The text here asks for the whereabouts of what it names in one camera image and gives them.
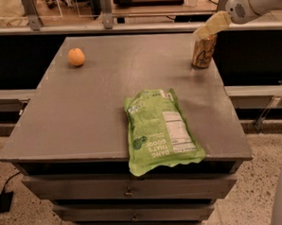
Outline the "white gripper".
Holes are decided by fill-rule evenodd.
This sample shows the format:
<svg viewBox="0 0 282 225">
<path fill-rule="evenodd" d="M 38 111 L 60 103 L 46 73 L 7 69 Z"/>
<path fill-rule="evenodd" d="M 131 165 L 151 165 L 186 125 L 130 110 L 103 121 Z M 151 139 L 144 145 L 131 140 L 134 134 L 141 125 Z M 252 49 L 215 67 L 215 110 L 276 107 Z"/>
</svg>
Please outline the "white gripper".
<svg viewBox="0 0 282 225">
<path fill-rule="evenodd" d="M 281 10 L 282 0 L 228 0 L 225 10 L 215 13 L 204 25 L 195 30 L 195 39 L 200 41 L 215 35 L 234 24 L 245 24 L 271 11 Z"/>
</svg>

